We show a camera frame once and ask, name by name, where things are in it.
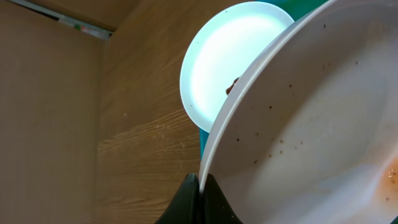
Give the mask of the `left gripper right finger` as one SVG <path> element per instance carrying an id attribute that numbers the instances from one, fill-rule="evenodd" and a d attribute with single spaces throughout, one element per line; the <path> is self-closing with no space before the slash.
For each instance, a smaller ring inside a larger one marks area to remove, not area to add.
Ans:
<path id="1" fill-rule="evenodd" d="M 205 224 L 243 224 L 233 212 L 213 175 L 208 174 L 203 191 L 203 216 Z"/>

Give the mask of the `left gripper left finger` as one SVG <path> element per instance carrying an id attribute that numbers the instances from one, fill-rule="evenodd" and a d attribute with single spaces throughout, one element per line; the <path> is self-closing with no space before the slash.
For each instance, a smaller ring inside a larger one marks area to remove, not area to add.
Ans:
<path id="1" fill-rule="evenodd" d="M 199 183 L 195 174 L 187 174 L 169 206 L 155 224 L 195 224 Z"/>

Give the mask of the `white plate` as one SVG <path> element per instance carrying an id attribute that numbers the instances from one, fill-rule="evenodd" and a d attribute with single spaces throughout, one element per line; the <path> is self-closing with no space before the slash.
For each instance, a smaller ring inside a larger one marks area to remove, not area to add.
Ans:
<path id="1" fill-rule="evenodd" d="M 397 2 L 327 1 L 253 61 L 208 138 L 243 223 L 390 223 L 397 217 Z"/>
<path id="2" fill-rule="evenodd" d="M 212 17 L 196 34 L 180 71 L 180 96 L 190 119 L 209 132 L 227 89 L 293 18 L 260 1 L 235 4 Z"/>

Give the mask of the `white plate front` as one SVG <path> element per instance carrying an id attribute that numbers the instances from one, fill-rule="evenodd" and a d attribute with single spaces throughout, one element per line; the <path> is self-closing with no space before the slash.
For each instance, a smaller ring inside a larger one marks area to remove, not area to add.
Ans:
<path id="1" fill-rule="evenodd" d="M 390 223 L 397 217 L 397 2 L 327 1 L 253 61 L 208 138 L 243 223 Z"/>

